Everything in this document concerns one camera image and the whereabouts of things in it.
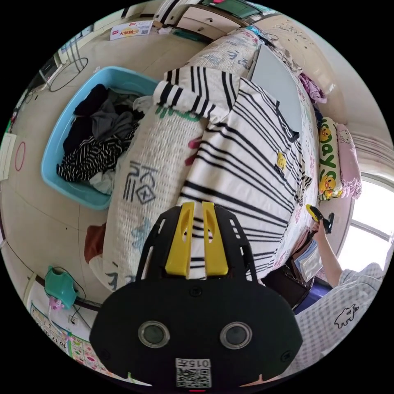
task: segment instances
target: label sticker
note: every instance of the label sticker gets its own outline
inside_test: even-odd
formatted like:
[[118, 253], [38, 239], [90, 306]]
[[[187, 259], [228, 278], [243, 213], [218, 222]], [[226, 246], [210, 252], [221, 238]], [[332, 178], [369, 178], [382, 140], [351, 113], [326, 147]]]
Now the label sticker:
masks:
[[177, 387], [212, 387], [211, 360], [176, 358], [175, 368]]

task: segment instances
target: window frame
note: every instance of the window frame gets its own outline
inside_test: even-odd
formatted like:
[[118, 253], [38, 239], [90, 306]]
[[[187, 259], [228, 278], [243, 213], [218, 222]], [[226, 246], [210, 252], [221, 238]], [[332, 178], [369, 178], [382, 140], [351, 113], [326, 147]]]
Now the window frame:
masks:
[[[388, 181], [386, 179], [383, 179], [379, 176], [375, 176], [373, 174], [368, 174], [366, 172], [361, 173], [361, 179], [363, 181], [370, 182], [370, 183], [373, 183], [377, 186], [383, 187], [383, 188], [391, 191], [394, 194], [394, 184], [392, 184], [390, 181]], [[355, 204], [355, 200], [352, 200], [351, 204], [350, 204], [350, 211], [349, 211], [349, 217], [348, 217], [348, 222], [347, 222], [347, 226], [346, 226], [346, 231], [345, 231], [341, 246], [339, 248], [339, 251], [337, 253], [338, 257], [340, 256], [342, 249], [345, 245], [346, 238], [348, 236], [348, 232], [349, 232], [350, 227], [355, 227], [360, 230], [366, 231], [366, 232], [373, 234], [373, 235], [375, 235], [387, 242], [390, 242], [392, 240], [392, 236], [394, 234], [394, 233], [393, 234], [386, 234], [385, 232], [380, 231], [379, 229], [376, 229], [372, 226], [369, 226], [367, 224], [364, 224], [362, 222], [354, 220], [353, 219], [354, 204]]]

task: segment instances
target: black and white striped shirt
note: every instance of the black and white striped shirt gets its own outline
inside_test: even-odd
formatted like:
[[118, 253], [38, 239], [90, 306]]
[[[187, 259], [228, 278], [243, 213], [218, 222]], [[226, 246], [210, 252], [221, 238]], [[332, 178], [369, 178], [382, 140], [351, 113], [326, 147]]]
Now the black and white striped shirt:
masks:
[[[211, 201], [235, 213], [251, 243], [257, 272], [266, 272], [311, 182], [305, 176], [299, 132], [290, 129], [279, 102], [264, 89], [214, 69], [169, 71], [153, 101], [209, 120], [178, 203]], [[193, 238], [190, 277], [203, 277], [201, 204], [195, 210]]]

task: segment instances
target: red circle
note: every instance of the red circle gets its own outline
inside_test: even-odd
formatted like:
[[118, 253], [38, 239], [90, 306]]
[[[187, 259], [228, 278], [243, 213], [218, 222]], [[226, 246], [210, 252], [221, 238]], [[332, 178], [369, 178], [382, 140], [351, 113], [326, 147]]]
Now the red circle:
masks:
[[[22, 144], [23, 144], [23, 157], [22, 157], [22, 163], [21, 163], [20, 167], [18, 168], [16, 166], [16, 159], [18, 158], [19, 149], [21, 148]], [[16, 150], [16, 154], [15, 154], [15, 169], [17, 170], [17, 172], [19, 172], [21, 170], [21, 168], [23, 166], [23, 162], [25, 161], [25, 152], [26, 152], [26, 144], [25, 144], [25, 141], [22, 141], [19, 144], [18, 149]]]

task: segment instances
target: power outlet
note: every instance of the power outlet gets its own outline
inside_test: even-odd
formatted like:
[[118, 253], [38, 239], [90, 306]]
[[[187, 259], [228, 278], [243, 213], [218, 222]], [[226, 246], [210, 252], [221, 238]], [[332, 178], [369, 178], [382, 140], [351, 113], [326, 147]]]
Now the power outlet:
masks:
[[74, 316], [69, 316], [69, 323], [71, 323], [72, 325], [77, 325], [78, 324], [78, 319]]

